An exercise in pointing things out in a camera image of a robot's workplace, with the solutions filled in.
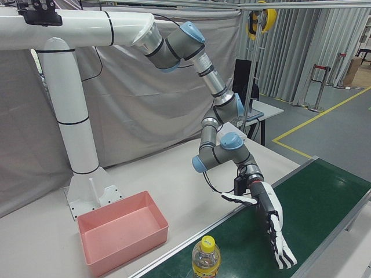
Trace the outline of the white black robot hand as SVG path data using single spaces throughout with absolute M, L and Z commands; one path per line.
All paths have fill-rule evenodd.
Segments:
M 282 233 L 283 209 L 272 186 L 264 181 L 255 181 L 249 185 L 251 197 L 222 193 L 221 197 L 229 202 L 240 203 L 245 206 L 256 206 L 261 213 L 270 245 L 274 252 L 278 268 L 291 268 L 297 264 L 297 259 L 286 243 Z

